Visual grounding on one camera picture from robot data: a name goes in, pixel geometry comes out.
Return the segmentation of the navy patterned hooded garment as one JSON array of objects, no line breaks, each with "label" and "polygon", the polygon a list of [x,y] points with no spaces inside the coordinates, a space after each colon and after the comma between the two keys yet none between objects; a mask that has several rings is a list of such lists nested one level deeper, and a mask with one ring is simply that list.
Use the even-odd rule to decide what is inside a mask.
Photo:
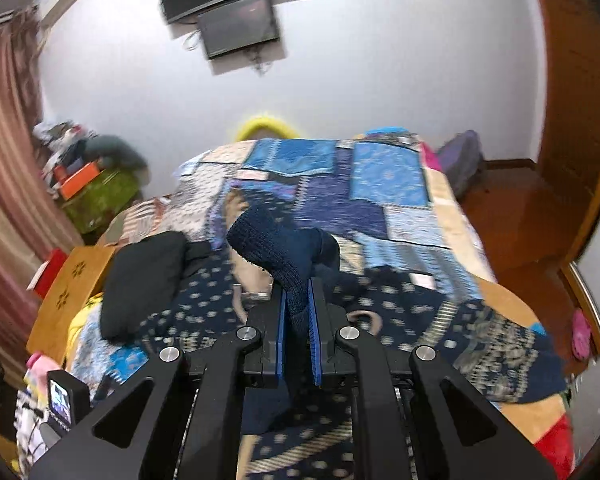
[{"label": "navy patterned hooded garment", "polygon": [[152,355],[130,477],[233,478],[245,392],[269,382],[291,406],[257,443],[251,479],[555,477],[498,409],[562,388],[546,337],[406,273],[342,273],[330,234],[259,207],[228,239],[273,275],[271,297],[239,314],[209,256],[183,302],[151,305],[136,332]]}]

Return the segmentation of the black folded garment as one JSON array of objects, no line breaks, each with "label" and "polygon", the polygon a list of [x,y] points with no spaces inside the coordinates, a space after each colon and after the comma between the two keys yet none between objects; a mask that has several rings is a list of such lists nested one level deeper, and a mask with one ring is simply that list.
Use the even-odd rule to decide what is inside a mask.
[{"label": "black folded garment", "polygon": [[170,307],[181,284],[210,255],[209,242],[191,242],[178,231],[153,235],[118,250],[104,286],[102,338],[114,344],[132,341],[140,323]]}]

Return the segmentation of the blue patchwork quilt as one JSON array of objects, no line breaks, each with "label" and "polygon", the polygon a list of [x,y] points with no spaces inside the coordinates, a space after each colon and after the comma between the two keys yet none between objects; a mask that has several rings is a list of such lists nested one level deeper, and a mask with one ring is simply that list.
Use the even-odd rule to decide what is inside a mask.
[{"label": "blue patchwork quilt", "polygon": [[288,226],[319,228],[340,248],[344,273],[368,278],[403,272],[413,285],[441,292],[438,320],[422,327],[424,309],[402,311],[372,286],[344,299],[384,344],[411,348],[419,337],[457,352],[453,336],[469,327],[465,311],[485,310],[483,342],[460,356],[462,370],[553,465],[570,473],[573,435],[562,387],[562,363],[533,311],[498,284],[481,240],[454,198],[436,156],[414,134],[381,132],[356,140],[248,140],[189,159],[170,197],[131,206],[102,240],[117,249],[164,232],[208,243],[212,256],[182,286],[172,330],[195,348],[210,344],[234,320],[242,260],[225,240],[235,209],[260,204]]}]

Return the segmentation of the wooden folding lap desk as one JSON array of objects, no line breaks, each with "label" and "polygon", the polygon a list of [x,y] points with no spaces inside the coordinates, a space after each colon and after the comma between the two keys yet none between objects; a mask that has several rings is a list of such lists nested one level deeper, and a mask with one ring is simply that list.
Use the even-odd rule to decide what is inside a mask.
[{"label": "wooden folding lap desk", "polygon": [[62,363],[71,321],[102,290],[115,252],[104,246],[82,246],[70,252],[38,309],[27,352],[42,352]]}]

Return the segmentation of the pink plastic bottle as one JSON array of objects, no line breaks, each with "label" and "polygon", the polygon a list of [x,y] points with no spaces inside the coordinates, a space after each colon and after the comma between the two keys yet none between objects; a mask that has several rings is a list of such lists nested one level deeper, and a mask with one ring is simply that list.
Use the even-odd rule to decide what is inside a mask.
[{"label": "pink plastic bottle", "polygon": [[34,352],[27,360],[24,382],[37,396],[47,396],[47,375],[53,370],[61,370],[61,365],[43,352]]}]

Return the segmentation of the yellow round object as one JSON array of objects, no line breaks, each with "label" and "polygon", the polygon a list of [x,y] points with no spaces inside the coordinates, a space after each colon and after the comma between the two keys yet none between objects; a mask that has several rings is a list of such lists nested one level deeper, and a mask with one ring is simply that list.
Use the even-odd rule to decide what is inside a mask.
[{"label": "yellow round object", "polygon": [[299,139],[300,134],[283,120],[268,114],[250,117],[238,129],[235,142],[259,139]]}]

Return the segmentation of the red white box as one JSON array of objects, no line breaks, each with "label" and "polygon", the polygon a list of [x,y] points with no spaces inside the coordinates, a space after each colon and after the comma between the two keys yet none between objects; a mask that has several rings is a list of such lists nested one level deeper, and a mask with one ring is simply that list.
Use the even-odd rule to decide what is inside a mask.
[{"label": "red white box", "polygon": [[62,249],[53,249],[47,259],[33,274],[27,290],[33,292],[35,296],[43,300],[67,259],[68,255]]}]

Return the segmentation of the purple backpack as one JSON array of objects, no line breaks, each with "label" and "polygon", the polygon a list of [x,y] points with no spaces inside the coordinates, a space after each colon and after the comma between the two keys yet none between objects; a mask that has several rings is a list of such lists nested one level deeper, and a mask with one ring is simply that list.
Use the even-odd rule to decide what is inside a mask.
[{"label": "purple backpack", "polygon": [[436,151],[436,155],[457,200],[466,194],[486,168],[480,138],[475,130],[457,133]]}]

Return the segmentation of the pink slipper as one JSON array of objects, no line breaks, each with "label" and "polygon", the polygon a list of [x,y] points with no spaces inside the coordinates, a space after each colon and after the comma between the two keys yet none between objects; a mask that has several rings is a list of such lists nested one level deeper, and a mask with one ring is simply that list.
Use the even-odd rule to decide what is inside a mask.
[{"label": "pink slipper", "polygon": [[571,350],[580,362],[586,362],[591,355],[592,330],[583,311],[577,309],[571,319]]}]

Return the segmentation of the orange box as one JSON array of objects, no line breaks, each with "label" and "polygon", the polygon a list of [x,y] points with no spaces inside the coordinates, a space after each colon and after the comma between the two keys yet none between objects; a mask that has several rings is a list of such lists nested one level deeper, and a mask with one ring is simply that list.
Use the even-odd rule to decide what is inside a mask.
[{"label": "orange box", "polygon": [[98,177],[100,170],[96,162],[89,162],[61,183],[59,194],[64,200],[70,200]]}]

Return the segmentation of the striped red curtain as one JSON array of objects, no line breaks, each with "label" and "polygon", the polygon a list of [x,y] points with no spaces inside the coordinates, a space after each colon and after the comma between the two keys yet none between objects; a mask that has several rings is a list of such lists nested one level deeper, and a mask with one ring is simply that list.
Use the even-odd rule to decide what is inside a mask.
[{"label": "striped red curtain", "polygon": [[0,24],[0,365],[19,385],[40,304],[27,286],[53,249],[81,237],[47,191],[32,136],[42,119],[38,17],[21,10]]}]

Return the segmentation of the brown wooden wardrobe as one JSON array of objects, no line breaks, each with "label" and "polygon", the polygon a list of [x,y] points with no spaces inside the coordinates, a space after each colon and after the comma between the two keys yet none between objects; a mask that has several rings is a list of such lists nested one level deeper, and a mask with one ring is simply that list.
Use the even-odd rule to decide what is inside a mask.
[{"label": "brown wooden wardrobe", "polygon": [[591,0],[539,2],[547,80],[538,169],[568,205],[568,263],[600,218],[600,14]]}]

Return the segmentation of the small black wall monitor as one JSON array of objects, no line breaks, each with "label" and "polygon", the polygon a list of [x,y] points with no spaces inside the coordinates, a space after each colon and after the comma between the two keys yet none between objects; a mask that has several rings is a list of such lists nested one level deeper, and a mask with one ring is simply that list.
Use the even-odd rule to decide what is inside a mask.
[{"label": "small black wall monitor", "polygon": [[279,40],[271,0],[234,0],[202,12],[197,29],[209,60]]}]

